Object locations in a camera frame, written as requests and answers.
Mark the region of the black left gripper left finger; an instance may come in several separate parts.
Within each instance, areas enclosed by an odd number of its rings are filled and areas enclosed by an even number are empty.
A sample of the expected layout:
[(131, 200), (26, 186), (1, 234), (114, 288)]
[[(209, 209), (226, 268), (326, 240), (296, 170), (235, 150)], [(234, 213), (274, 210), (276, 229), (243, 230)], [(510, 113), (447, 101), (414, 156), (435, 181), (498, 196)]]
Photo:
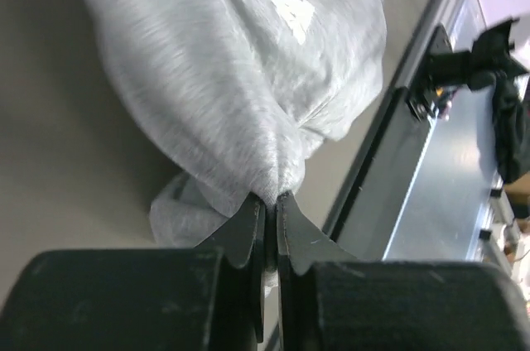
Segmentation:
[(251, 195), (199, 245), (222, 252), (216, 267), (211, 343), (263, 341), (265, 223), (266, 208)]

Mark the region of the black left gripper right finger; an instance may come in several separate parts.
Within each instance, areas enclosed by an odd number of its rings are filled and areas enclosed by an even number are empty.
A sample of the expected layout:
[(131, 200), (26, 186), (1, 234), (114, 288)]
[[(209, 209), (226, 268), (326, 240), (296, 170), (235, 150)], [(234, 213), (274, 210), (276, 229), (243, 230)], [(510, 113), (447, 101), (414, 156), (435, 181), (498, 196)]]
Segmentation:
[(362, 350), (363, 264), (322, 233), (292, 195), (276, 207), (281, 346)]

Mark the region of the grey adidas t-shirt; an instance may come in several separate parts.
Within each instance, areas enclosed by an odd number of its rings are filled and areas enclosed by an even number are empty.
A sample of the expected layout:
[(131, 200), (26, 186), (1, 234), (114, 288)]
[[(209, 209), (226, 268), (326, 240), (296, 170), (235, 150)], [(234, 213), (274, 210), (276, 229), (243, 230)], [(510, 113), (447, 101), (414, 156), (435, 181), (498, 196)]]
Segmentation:
[(383, 86), (383, 0), (85, 1), (118, 96), (181, 170), (150, 209), (165, 247), (297, 190)]

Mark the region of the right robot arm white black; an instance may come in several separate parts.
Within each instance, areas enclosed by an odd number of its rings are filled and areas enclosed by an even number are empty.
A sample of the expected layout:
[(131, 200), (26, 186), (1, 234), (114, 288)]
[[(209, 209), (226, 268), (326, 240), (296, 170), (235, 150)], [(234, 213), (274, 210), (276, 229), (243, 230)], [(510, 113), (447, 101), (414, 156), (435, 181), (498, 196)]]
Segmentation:
[(500, 22), (460, 50), (435, 27), (408, 96), (412, 115), (431, 126), (420, 180), (484, 189), (497, 175), (518, 176), (524, 126), (514, 82), (528, 71), (512, 56), (514, 24)]

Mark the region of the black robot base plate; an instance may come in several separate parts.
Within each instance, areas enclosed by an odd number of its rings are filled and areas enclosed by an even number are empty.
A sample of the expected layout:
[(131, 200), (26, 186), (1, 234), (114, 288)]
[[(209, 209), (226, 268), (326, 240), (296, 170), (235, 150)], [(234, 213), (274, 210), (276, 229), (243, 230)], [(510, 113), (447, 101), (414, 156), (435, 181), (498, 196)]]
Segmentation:
[(451, 50), (446, 29), (436, 26), (412, 80), (385, 94), (347, 175), (330, 236), (360, 260), (385, 256), (436, 116), (431, 57)]

